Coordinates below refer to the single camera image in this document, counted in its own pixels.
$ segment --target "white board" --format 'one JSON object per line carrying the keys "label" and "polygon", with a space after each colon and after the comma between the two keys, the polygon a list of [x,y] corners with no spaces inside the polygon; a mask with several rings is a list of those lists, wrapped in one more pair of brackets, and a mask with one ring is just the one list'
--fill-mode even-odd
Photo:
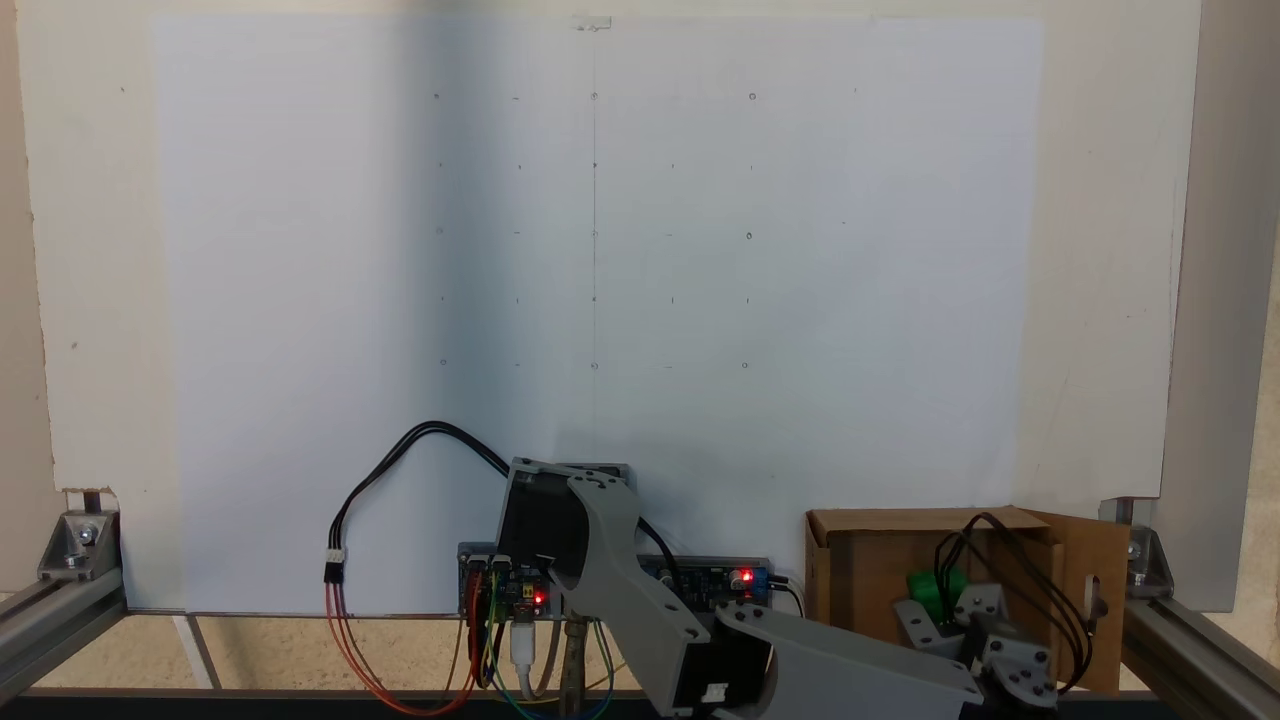
{"label": "white board", "polygon": [[[625,461],[673,544],[1010,500],[1036,19],[155,23],[186,606],[316,612],[412,423]],[[352,610],[448,612],[503,482],[430,438]]]}

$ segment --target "red wire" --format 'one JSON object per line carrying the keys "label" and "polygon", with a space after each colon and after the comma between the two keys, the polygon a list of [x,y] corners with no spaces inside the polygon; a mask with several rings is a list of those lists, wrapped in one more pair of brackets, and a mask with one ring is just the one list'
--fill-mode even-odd
{"label": "red wire", "polygon": [[[467,587],[468,610],[470,618],[475,619],[476,614],[476,597],[479,592],[476,588],[479,582],[472,580]],[[467,682],[463,683],[462,689],[458,692],[457,697],[449,701],[448,705],[436,710],[422,710],[420,707],[410,707],[398,700],[387,689],[387,687],[378,679],[372,669],[369,666],[369,661],[365,660],[364,653],[360,652],[360,646],[356,644],[355,634],[351,632],[349,615],[347,614],[346,593],[342,592],[342,585],[325,584],[325,620],[329,623],[329,633],[333,635],[334,643],[342,652],[343,659],[347,665],[351,666],[356,676],[384,705],[398,710],[406,715],[413,715],[416,717],[438,717],[440,715],[447,715],[454,710],[462,707],[462,705],[471,697],[471,691],[475,688],[475,673],[476,662],[479,656],[474,652],[475,648],[475,624],[472,623],[470,633],[471,652],[471,673],[467,676]]]}

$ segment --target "green object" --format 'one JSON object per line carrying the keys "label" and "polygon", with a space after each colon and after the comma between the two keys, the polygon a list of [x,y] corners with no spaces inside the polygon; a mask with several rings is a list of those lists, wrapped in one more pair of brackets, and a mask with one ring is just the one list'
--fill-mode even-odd
{"label": "green object", "polygon": [[[969,578],[965,577],[964,570],[959,568],[951,569],[951,588],[950,600],[955,602],[964,588],[969,584]],[[942,624],[945,620],[951,618],[951,609],[942,607],[942,597],[938,592],[938,583],[933,578],[933,573],[914,573],[906,577],[906,588],[911,596],[911,600],[919,602],[924,606],[924,611],[929,614],[936,624]]]}

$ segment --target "cardboard box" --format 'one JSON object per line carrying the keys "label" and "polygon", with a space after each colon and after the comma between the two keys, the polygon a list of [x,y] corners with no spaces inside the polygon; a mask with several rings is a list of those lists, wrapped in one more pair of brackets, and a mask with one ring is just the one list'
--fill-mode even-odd
{"label": "cardboard box", "polygon": [[[1062,588],[1082,615],[1094,618],[1093,660],[1080,687],[1120,689],[1120,644],[1128,573],[1129,528],[1114,523],[1018,507],[928,510],[810,510],[805,514],[805,612],[809,618],[881,641],[905,644],[893,602],[908,597],[906,577],[933,570],[942,539],[978,512],[991,512],[1023,539],[1032,562]],[[974,527],[980,548],[1006,583],[1050,607],[1044,593],[1014,561],[986,523]],[[993,580],[970,552],[960,560],[972,582]],[[1102,603],[1093,598],[1101,597]],[[1059,679],[1071,674],[1071,651],[1030,602],[1005,591],[1010,618],[1051,650]]]}

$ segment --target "circuit board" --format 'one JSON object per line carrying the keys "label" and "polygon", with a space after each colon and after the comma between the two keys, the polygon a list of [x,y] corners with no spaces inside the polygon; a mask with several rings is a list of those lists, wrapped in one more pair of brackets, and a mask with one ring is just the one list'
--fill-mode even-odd
{"label": "circuit board", "polygon": [[[485,573],[493,573],[497,565],[498,605],[494,614],[498,620],[506,621],[521,609],[530,610],[535,620],[554,619],[559,612],[559,594],[554,592],[552,582],[536,568],[512,566],[509,561],[503,564],[502,559],[504,557],[504,555],[498,555],[498,546],[494,543],[458,543],[458,615],[462,618],[468,615],[466,606],[467,577],[476,568]],[[485,603],[484,611],[488,612],[488,592],[481,601]]]}
{"label": "circuit board", "polygon": [[[716,603],[722,600],[769,606],[773,565],[763,557],[677,555],[676,565],[685,589],[681,600],[695,614],[714,612]],[[640,568],[680,594],[663,556],[641,555]]]}

